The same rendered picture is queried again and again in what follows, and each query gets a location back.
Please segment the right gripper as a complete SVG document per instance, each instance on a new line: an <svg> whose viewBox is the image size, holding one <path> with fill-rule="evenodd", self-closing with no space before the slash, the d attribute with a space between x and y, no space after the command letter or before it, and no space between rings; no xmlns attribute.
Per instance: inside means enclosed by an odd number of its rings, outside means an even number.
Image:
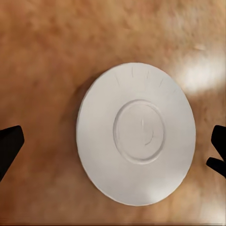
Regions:
<svg viewBox="0 0 226 226"><path fill-rule="evenodd" d="M209 168L212 168L222 176L226 177L226 163L224 161L210 157L206 164Z"/></svg>

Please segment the saucer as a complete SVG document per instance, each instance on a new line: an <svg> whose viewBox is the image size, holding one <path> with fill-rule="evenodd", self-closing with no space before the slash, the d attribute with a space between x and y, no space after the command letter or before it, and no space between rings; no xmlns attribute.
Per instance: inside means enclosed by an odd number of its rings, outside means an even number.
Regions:
<svg viewBox="0 0 226 226"><path fill-rule="evenodd" d="M148 206L172 194L190 170L195 142L188 99L152 65L112 67L81 101L76 143L82 167L118 203Z"/></svg>

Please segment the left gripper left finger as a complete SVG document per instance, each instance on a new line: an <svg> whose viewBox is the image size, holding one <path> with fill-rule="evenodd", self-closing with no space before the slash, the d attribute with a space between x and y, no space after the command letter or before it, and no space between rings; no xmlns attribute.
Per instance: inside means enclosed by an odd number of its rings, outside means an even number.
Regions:
<svg viewBox="0 0 226 226"><path fill-rule="evenodd" d="M21 126L0 130L0 181L24 144Z"/></svg>

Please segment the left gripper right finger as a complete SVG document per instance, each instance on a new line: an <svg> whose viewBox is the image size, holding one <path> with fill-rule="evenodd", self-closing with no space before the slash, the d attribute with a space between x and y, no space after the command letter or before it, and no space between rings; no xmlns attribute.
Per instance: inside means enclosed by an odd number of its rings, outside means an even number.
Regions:
<svg viewBox="0 0 226 226"><path fill-rule="evenodd" d="M212 132L211 143L226 163L226 127L215 125Z"/></svg>

